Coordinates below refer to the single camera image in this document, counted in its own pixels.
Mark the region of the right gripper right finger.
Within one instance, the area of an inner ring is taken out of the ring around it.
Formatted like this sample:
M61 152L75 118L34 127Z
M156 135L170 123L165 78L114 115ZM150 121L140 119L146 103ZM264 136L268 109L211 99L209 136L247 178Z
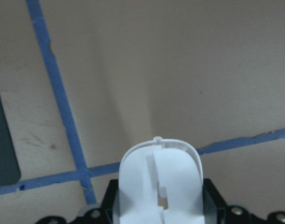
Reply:
M225 223L227 203L208 178L203 181L202 196L205 224Z

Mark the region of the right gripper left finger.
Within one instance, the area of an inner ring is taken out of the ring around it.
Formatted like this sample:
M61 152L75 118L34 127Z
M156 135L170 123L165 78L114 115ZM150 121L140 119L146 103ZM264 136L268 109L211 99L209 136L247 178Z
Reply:
M101 214L105 224L119 224L119 183L118 179L109 181L101 202Z

